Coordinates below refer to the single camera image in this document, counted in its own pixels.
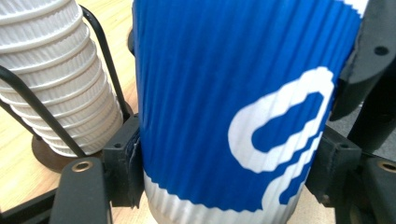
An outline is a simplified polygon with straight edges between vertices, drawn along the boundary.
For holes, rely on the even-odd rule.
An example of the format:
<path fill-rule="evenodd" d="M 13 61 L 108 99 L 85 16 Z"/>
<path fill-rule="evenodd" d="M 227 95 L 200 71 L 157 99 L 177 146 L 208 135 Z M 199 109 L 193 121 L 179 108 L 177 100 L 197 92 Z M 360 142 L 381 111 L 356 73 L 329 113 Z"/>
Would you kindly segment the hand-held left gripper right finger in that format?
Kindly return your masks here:
<path fill-rule="evenodd" d="M 306 187 L 324 206 L 342 203 L 347 173 L 360 163 L 361 149 L 326 126 L 320 138 Z"/>

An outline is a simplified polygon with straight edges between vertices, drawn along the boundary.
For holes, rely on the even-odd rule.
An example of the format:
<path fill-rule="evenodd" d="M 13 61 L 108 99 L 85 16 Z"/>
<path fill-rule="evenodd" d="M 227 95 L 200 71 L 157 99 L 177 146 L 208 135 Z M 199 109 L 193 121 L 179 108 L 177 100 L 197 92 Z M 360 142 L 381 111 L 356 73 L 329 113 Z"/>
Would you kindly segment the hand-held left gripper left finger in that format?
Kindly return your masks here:
<path fill-rule="evenodd" d="M 113 207 L 139 207 L 144 191 L 139 119 L 129 117 L 106 143 L 106 186 Z"/>

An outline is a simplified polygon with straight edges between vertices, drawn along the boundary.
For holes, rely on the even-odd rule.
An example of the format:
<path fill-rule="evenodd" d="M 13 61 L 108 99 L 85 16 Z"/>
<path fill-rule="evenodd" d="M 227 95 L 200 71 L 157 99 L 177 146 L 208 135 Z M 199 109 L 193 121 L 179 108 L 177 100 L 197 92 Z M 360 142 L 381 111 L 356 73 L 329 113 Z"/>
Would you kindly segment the blue white paper cup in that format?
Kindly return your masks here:
<path fill-rule="evenodd" d="M 158 224 L 287 224 L 370 0 L 134 0 Z"/>

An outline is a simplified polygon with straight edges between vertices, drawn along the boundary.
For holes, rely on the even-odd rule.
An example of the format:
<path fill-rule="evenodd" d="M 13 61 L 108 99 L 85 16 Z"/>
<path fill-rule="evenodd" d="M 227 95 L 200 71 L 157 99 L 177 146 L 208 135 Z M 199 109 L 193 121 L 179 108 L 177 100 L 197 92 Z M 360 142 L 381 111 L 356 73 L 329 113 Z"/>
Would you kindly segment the stack of white paper cups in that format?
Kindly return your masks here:
<path fill-rule="evenodd" d="M 0 0 L 0 65 L 25 83 L 88 155 L 122 124 L 75 0 Z"/>

